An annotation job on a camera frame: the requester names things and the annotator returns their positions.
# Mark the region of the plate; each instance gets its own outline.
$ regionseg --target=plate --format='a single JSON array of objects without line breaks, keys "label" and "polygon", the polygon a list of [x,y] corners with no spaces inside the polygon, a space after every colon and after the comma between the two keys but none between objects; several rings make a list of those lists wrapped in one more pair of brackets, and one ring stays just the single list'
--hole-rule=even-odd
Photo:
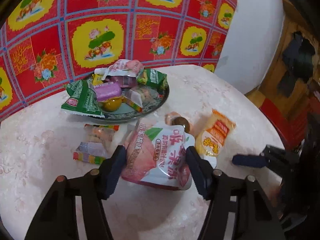
[{"label": "plate", "polygon": [[165,89],[161,97],[153,98],[154,99],[153,102],[143,103],[142,112],[138,112],[134,110],[131,106],[125,103],[122,103],[120,108],[114,112],[107,112],[102,110],[105,118],[103,117],[102,118],[93,117],[93,118],[108,121],[108,122],[129,122],[133,119],[143,117],[144,115],[150,114],[151,112],[157,110],[168,99],[169,92],[170,92],[170,89],[168,85],[168,87]]}]

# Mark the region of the red fabric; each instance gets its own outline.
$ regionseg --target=red fabric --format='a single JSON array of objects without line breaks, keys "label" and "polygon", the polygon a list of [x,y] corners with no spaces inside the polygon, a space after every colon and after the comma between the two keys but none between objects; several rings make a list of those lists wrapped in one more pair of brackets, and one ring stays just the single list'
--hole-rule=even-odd
[{"label": "red fabric", "polygon": [[269,99],[265,99],[260,111],[269,119],[276,128],[284,148],[292,150],[295,147],[295,140],[289,122],[282,116],[280,110]]}]

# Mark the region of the white table surface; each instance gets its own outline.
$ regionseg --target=white table surface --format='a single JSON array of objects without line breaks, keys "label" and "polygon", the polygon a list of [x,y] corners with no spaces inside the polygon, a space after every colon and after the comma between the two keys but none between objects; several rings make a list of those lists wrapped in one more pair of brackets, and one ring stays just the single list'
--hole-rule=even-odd
[{"label": "white table surface", "polygon": [[[167,73],[170,95],[156,111],[159,116],[176,111],[200,132],[211,109],[236,122],[218,156],[217,168],[227,175],[256,176],[268,195],[281,178],[268,170],[237,167],[236,153],[259,154],[266,144],[283,144],[268,119],[243,94],[208,70],[195,65],[160,68]],[[42,199],[57,176],[83,176],[97,167],[74,161],[73,151],[83,137],[86,116],[60,110],[68,99],[61,92],[45,98],[1,123],[0,214],[15,240],[22,240]],[[127,125],[120,126],[113,148],[122,140]],[[166,191],[119,180],[115,193],[103,205],[115,240],[197,239],[208,209],[194,183],[187,191]],[[86,239],[81,205],[77,200],[80,239]]]}]

